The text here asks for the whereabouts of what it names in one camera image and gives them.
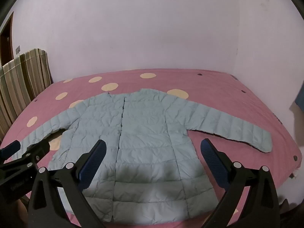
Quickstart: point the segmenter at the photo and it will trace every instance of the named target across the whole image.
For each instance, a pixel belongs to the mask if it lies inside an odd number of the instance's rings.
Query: white wall
[[[232,73],[238,0],[17,0],[13,48],[48,53],[54,81],[137,68]]]
[[[304,146],[304,113],[293,104],[304,81],[304,21],[291,0],[239,0],[234,75]]]

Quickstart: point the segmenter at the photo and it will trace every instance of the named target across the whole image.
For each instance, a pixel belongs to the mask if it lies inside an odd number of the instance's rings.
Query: wooden door frame
[[[10,23],[10,32],[9,32],[9,39],[10,39],[10,45],[11,45],[11,55],[12,55],[12,58],[14,59],[14,52],[13,52],[13,40],[12,40],[12,27],[13,27],[13,14],[14,12],[12,12],[12,14],[9,16],[9,18],[7,19],[6,23],[4,24],[4,27],[2,28],[1,30],[1,33],[0,33],[0,36],[2,35],[3,33],[3,30],[4,28],[7,26],[8,23]],[[0,45],[0,62],[1,62],[1,66],[3,66],[4,64],[2,63],[2,60],[1,60],[1,45]]]

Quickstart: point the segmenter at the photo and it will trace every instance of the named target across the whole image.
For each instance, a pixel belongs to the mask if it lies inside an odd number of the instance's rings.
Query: door
[[[12,23],[13,14],[7,20],[5,26],[0,33],[0,61],[1,66],[14,59],[12,45]]]

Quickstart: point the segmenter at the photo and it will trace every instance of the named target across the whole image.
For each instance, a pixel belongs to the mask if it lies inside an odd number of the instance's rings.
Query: bed
[[[1,147],[16,139],[23,140],[44,122],[91,96],[103,92],[131,93],[141,88],[156,89],[202,103],[249,121],[271,133],[273,149],[270,153],[263,153],[242,142],[230,141],[198,131],[188,131],[218,199],[221,199],[224,190],[217,186],[200,154],[200,142],[205,138],[209,138],[219,151],[225,152],[231,161],[239,161],[245,167],[254,169],[259,169],[263,165],[268,166],[276,187],[279,187],[301,164],[302,155],[297,144],[267,106],[232,75],[207,70],[131,70],[95,74],[54,83],[40,93],[18,116],[4,137]],[[47,167],[52,156],[59,149],[60,133],[62,131],[49,137],[51,151],[38,163],[39,167]],[[244,191],[230,222],[238,219],[247,193],[248,189]],[[201,227],[207,216],[208,213],[194,219],[153,226]],[[69,218],[73,223],[78,224],[74,215],[69,214]],[[122,227],[123,225],[109,223],[106,226]]]

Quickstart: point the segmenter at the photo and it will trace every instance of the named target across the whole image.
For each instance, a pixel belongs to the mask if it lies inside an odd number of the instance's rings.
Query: jacket sleeve
[[[28,146],[36,144],[47,138],[50,134],[57,132],[60,129],[69,129],[89,106],[89,99],[77,104],[75,107],[67,109],[60,114],[54,116],[51,120],[39,126],[36,130],[31,132],[21,142],[21,149],[12,156],[12,159],[21,158],[26,152]]]
[[[167,122],[178,122],[187,130],[199,130],[223,138],[246,142],[267,153],[272,150],[271,134],[250,122],[203,104],[160,92]]]

